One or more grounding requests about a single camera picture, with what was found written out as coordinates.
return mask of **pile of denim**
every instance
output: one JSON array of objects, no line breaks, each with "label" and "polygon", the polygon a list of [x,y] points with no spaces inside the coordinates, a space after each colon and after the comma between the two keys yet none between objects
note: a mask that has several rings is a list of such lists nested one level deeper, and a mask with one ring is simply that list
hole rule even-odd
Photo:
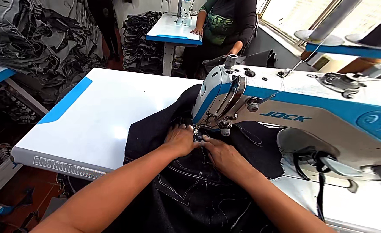
[{"label": "pile of denim", "polygon": [[148,41],[146,34],[162,16],[160,12],[149,11],[128,15],[123,22],[123,69],[132,72],[162,74],[163,42]]},{"label": "pile of denim", "polygon": [[46,108],[105,65],[101,40],[84,0],[0,0],[0,66],[27,75],[19,82]]}]

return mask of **hand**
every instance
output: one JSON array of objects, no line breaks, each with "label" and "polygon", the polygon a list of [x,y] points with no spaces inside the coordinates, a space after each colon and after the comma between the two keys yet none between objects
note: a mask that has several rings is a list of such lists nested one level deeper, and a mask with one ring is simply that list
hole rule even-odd
[{"label": "hand", "polygon": [[192,32],[193,34],[201,35],[203,37],[203,27],[196,27],[190,32]]},{"label": "hand", "polygon": [[229,54],[234,54],[234,55],[238,55],[239,51],[242,49],[243,47],[243,43],[242,41],[237,41],[235,44],[234,44],[234,47],[229,51],[229,53],[227,54],[227,56]]},{"label": "hand", "polygon": [[241,185],[243,180],[259,173],[235,147],[229,146],[221,140],[203,135],[201,146],[209,150],[209,158],[213,165],[226,177]]},{"label": "hand", "polygon": [[235,54],[235,55],[238,55],[239,51],[240,51],[240,49],[238,49],[238,48],[232,48],[232,49],[228,52],[227,56],[228,56],[229,54]]},{"label": "hand", "polygon": [[174,127],[169,128],[169,132],[163,144],[169,150],[172,150],[175,158],[188,155],[193,149],[200,146],[200,142],[193,141],[193,127],[181,124],[176,124]]}]

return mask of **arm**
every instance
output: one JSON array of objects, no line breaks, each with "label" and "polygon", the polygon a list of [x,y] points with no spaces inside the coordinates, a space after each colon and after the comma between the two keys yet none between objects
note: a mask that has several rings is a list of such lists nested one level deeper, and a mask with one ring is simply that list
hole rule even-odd
[{"label": "arm", "polygon": [[281,233],[335,233],[252,167],[233,146],[206,135],[203,139],[214,166],[244,188]]},{"label": "arm", "polygon": [[205,24],[206,15],[211,11],[212,7],[215,5],[217,0],[208,0],[203,4],[198,13],[198,18],[196,19],[196,28],[191,30],[193,34],[199,34],[203,37],[203,25]]},{"label": "arm", "polygon": [[205,24],[206,14],[207,13],[204,9],[199,11],[198,18],[196,19],[196,28],[190,32],[193,32],[193,34],[201,35],[203,37],[203,24]]},{"label": "arm", "polygon": [[244,0],[236,5],[235,21],[241,31],[238,35],[238,41],[234,44],[234,47],[227,55],[238,54],[239,51],[248,43],[256,26],[256,7],[257,5],[255,0]]},{"label": "arm", "polygon": [[198,145],[191,126],[176,125],[159,148],[90,183],[32,232],[103,231],[163,168]]}]

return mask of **window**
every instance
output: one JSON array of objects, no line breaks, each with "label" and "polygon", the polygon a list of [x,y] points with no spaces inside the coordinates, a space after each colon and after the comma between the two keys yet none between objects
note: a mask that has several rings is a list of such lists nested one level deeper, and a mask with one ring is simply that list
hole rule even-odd
[{"label": "window", "polygon": [[381,23],[381,0],[363,0],[332,32],[344,38],[355,33],[369,33]]},{"label": "window", "polygon": [[[258,0],[257,9],[261,22],[296,43],[299,39],[294,36],[294,32],[315,29],[339,2],[340,0]],[[381,0],[363,0],[332,34],[344,38],[349,34],[369,33],[380,23]]]}]

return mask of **table leg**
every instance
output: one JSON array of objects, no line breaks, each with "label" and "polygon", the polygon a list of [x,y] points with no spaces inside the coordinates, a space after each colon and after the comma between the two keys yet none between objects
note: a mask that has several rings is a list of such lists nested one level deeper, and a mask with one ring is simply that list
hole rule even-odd
[{"label": "table leg", "polygon": [[163,54],[163,75],[172,75],[172,65],[175,59],[175,45],[173,43],[165,42],[164,54]]},{"label": "table leg", "polygon": [[15,95],[22,103],[26,104],[34,112],[36,112],[41,117],[44,117],[48,110],[44,108],[36,99],[34,99],[28,92],[26,92],[22,87],[18,86],[11,78],[5,79],[5,82],[11,87],[9,91]]}]

